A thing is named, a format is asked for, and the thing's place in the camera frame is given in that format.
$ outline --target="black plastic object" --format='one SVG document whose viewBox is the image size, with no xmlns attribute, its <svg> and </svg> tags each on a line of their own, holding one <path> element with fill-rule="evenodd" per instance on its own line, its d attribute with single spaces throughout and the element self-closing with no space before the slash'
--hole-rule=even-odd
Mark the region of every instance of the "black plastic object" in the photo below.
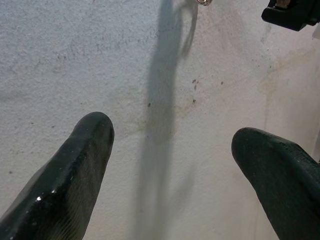
<svg viewBox="0 0 320 240">
<path fill-rule="evenodd" d="M 113 142 L 113 125 L 105 114 L 83 117 L 1 218 L 0 240 L 81 240 Z"/>
<path fill-rule="evenodd" d="M 307 24 L 314 26 L 320 21 L 320 0 L 270 0 L 262 13 L 262 19 L 300 31 Z"/>
<path fill-rule="evenodd" d="M 320 239 L 320 166 L 300 146 L 243 128 L 232 154 L 280 240 Z"/>
</svg>

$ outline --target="textured plaster wall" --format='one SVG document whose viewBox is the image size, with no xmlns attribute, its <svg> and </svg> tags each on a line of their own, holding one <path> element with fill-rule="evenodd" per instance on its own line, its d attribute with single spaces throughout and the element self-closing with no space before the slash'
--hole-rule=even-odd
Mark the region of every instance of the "textured plaster wall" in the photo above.
<svg viewBox="0 0 320 240">
<path fill-rule="evenodd" d="M 86 240 L 275 240 L 231 155 L 241 127 L 310 154 L 320 41 L 268 1 L 0 1 L 0 214 L 85 114 L 115 142 Z"/>
</svg>

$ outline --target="brown stain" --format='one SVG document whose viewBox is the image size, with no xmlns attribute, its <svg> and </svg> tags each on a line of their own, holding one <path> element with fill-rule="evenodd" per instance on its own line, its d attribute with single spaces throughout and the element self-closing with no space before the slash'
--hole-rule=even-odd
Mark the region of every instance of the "brown stain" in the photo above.
<svg viewBox="0 0 320 240">
<path fill-rule="evenodd" d="M 266 77 L 258 87 L 258 90 L 266 95 L 263 124 L 264 130 L 267 130 L 271 101 L 274 93 L 279 87 L 282 74 L 284 71 L 294 70 L 299 66 L 309 62 L 314 55 L 314 49 L 308 51 L 298 49 L 294 52 L 289 52 L 285 57 L 278 57 L 276 61 L 268 68 Z"/>
</svg>

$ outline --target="concrete surface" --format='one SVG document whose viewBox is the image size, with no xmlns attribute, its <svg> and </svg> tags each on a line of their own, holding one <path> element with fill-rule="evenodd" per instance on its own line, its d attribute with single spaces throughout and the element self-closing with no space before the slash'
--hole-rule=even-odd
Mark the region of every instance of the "concrete surface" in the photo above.
<svg viewBox="0 0 320 240">
<path fill-rule="evenodd" d="M 85 114 L 115 142 L 86 240 L 275 240 L 231 155 L 241 127 L 314 150 L 320 41 L 269 1 L 0 2 L 0 214 Z"/>
</svg>

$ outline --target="white wall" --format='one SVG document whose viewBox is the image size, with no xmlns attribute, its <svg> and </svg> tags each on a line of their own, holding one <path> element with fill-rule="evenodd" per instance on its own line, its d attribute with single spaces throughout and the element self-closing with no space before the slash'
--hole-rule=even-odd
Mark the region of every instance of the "white wall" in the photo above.
<svg viewBox="0 0 320 240">
<path fill-rule="evenodd" d="M 277 239 L 231 140 L 251 126 L 312 153 L 320 41 L 263 22 L 268 0 L 195 2 L 0 2 L 0 214 L 101 111 L 115 142 L 86 240 Z"/>
</svg>

